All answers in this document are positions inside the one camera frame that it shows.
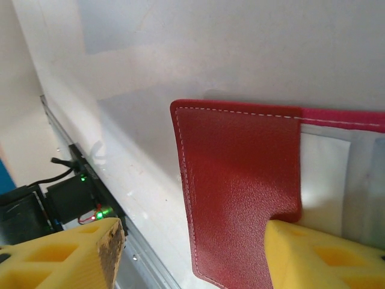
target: red leather tab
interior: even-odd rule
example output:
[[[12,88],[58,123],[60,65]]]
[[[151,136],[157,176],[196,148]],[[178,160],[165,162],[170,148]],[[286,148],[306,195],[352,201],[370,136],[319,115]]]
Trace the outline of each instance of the red leather tab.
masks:
[[[301,214],[301,109],[179,100],[171,114],[194,273],[221,288],[272,288],[266,223]]]

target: red wire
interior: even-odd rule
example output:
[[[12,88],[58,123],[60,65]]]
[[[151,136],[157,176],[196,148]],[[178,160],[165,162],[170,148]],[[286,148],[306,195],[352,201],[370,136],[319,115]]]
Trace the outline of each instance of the red wire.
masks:
[[[81,220],[80,217],[78,217],[78,222],[79,222],[79,223],[84,223],[84,222],[89,221],[89,220],[93,220],[93,221],[94,221],[94,220],[96,219],[96,215],[98,214],[98,212],[99,212],[101,209],[102,209],[102,205],[101,205],[101,204],[98,204],[98,205],[97,205],[96,211],[94,211],[94,214],[93,214],[91,217],[86,218],[86,219],[84,219],[84,220]]]

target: yellow foam piece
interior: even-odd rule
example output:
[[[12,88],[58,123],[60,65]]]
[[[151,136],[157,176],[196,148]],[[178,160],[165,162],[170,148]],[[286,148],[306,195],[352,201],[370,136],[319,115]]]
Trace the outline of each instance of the yellow foam piece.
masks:
[[[118,218],[107,218],[14,246],[0,254],[1,289],[111,289],[124,247]]]
[[[384,289],[385,251],[278,220],[266,226],[274,289]]]

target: black wire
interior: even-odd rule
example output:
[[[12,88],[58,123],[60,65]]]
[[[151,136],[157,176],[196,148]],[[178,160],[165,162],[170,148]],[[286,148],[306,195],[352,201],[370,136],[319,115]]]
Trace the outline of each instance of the black wire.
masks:
[[[69,169],[67,171],[65,171],[64,173],[62,173],[61,175],[58,175],[54,178],[51,178],[51,179],[42,179],[41,181],[37,181],[37,182],[33,182],[32,184],[30,184],[28,187],[33,187],[35,185],[39,185],[39,184],[48,184],[50,182],[55,182],[55,181],[58,181],[59,179],[63,179],[65,176],[69,175],[70,173],[72,173],[73,169]]]

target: stitched seam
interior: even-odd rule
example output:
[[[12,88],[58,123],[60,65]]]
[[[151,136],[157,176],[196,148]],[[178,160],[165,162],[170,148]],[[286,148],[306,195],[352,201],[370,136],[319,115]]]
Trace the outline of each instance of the stitched seam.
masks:
[[[195,230],[194,230],[194,221],[193,221],[193,210],[191,208],[191,197],[190,197],[190,189],[189,189],[189,185],[188,185],[188,175],[187,175],[187,168],[186,168],[185,150],[184,150],[184,146],[183,146],[182,133],[180,131],[180,126],[179,126],[179,119],[178,119],[177,109],[175,110],[175,115],[176,115],[176,125],[177,125],[178,131],[179,131],[180,149],[182,151],[183,171],[184,171],[185,180],[186,180],[187,204],[188,204],[189,217],[191,219],[192,237],[193,237],[192,238],[192,242],[193,242],[193,245],[194,245],[195,266],[196,266],[197,272],[198,272],[198,274],[200,276],[203,276],[203,277],[209,279],[210,281],[212,281],[217,286],[220,286],[220,287],[222,287],[224,289],[228,289],[224,285],[222,285],[222,284],[218,283],[217,281],[215,281],[215,280],[207,277],[206,275],[200,273],[199,268],[198,268],[197,245],[196,245],[196,239],[195,239]]]
[[[235,111],[235,110],[219,110],[216,108],[204,108],[204,107],[178,107],[178,109],[187,109],[187,110],[212,110],[212,111],[223,111],[225,113],[239,113],[239,114],[250,114],[252,116],[268,116],[268,117],[283,117],[285,119],[300,119],[300,120],[308,120],[311,122],[328,122],[328,123],[341,123],[344,125],[369,125],[369,126],[376,126],[376,127],[382,127],[385,125],[377,124],[377,123],[361,123],[361,122],[340,122],[337,120],[323,120],[323,119],[309,119],[305,117],[297,117],[297,116],[281,116],[278,114],[261,114],[261,113],[246,113],[243,111]]]

